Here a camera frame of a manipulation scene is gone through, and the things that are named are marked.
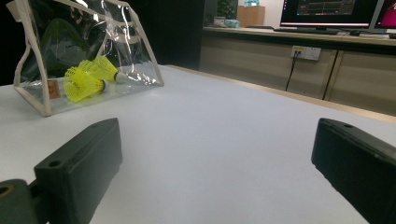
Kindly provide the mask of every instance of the transparent pouch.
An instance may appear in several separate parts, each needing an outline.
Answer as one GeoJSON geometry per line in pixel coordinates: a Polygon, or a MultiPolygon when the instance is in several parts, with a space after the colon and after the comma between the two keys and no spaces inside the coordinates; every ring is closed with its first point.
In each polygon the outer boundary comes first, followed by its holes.
{"type": "Polygon", "coordinates": [[[26,51],[14,87],[42,116],[163,86],[131,7],[115,0],[14,0],[26,51]]]}

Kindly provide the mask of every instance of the electrical socket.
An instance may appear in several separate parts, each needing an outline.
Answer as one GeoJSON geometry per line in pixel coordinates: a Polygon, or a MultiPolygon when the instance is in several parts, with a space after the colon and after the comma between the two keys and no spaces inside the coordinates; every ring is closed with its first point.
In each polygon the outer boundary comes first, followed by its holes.
{"type": "Polygon", "coordinates": [[[305,59],[317,61],[319,60],[319,55],[320,55],[320,49],[311,48],[311,47],[305,48],[305,55],[304,55],[305,59]]]}
{"type": "Polygon", "coordinates": [[[291,49],[291,55],[290,57],[294,57],[295,52],[300,52],[297,55],[297,58],[304,58],[305,57],[305,47],[302,46],[293,46],[293,48],[291,49]]]}

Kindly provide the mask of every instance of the white table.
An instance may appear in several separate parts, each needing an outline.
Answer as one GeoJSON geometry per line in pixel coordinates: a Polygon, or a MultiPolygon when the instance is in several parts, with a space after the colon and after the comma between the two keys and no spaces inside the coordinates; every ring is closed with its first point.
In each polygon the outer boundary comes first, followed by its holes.
{"type": "Polygon", "coordinates": [[[32,182],[51,152],[90,124],[118,118],[124,161],[92,224],[367,223],[311,162],[318,120],[396,146],[394,117],[161,70],[164,87],[48,118],[1,87],[0,180],[32,182]]]}

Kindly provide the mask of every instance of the yellow shuttlecock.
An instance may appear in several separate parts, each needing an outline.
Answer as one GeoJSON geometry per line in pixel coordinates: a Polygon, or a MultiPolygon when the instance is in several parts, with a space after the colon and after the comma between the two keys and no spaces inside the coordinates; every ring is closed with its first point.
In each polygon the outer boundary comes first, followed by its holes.
{"type": "Polygon", "coordinates": [[[108,83],[93,77],[77,67],[70,67],[64,74],[64,91],[72,102],[102,92],[108,83]]]}
{"type": "Polygon", "coordinates": [[[88,74],[104,80],[112,80],[118,83],[125,83],[127,77],[108,60],[106,56],[98,56],[93,62],[84,60],[79,66],[82,70],[88,74]]]}

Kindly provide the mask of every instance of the computer monitor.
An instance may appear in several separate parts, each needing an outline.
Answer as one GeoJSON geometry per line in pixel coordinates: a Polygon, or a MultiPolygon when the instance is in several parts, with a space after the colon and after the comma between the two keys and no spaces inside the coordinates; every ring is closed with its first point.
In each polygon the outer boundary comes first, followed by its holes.
{"type": "Polygon", "coordinates": [[[396,29],[396,0],[384,0],[375,28],[377,29],[396,29]]]}
{"type": "Polygon", "coordinates": [[[284,0],[281,27],[368,29],[377,0],[284,0]]]}

